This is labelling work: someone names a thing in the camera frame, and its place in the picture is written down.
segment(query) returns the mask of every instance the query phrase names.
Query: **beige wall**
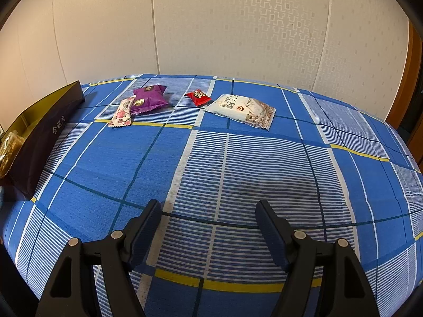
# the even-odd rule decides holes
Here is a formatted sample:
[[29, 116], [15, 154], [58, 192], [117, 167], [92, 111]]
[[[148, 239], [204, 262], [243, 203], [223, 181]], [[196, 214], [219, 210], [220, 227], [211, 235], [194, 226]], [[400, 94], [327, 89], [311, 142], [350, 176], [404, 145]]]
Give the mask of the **beige wall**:
[[0, 124], [77, 79], [158, 72], [296, 86], [385, 118], [407, 44], [395, 0], [22, 0], [0, 31]]

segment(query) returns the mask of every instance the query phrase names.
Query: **plastic wrapper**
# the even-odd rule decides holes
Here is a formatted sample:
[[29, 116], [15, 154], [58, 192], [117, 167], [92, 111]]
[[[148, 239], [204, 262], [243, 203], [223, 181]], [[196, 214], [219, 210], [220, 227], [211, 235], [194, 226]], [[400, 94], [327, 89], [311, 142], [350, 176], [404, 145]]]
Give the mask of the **plastic wrapper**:
[[163, 93], [166, 86], [155, 84], [134, 90], [136, 96], [134, 105], [131, 107], [131, 114], [139, 114], [152, 111], [158, 107], [166, 106], [168, 102], [164, 99]]
[[205, 110], [219, 116], [251, 125], [255, 128], [270, 129], [276, 108], [266, 103], [240, 95], [223, 94]]
[[0, 147], [0, 178], [6, 175], [24, 142], [25, 138], [19, 136], [16, 130], [9, 132]]
[[109, 127], [115, 128], [119, 126], [131, 125], [131, 106], [134, 103], [135, 95], [128, 99], [123, 99], [119, 104], [118, 110], [113, 115], [111, 121], [109, 121]]
[[192, 101], [195, 103], [196, 106], [202, 106], [205, 103], [208, 103], [208, 102], [211, 101], [211, 98], [209, 98], [200, 89], [197, 89], [194, 92], [190, 92], [190, 93], [187, 93], [185, 95], [189, 96], [192, 99]]

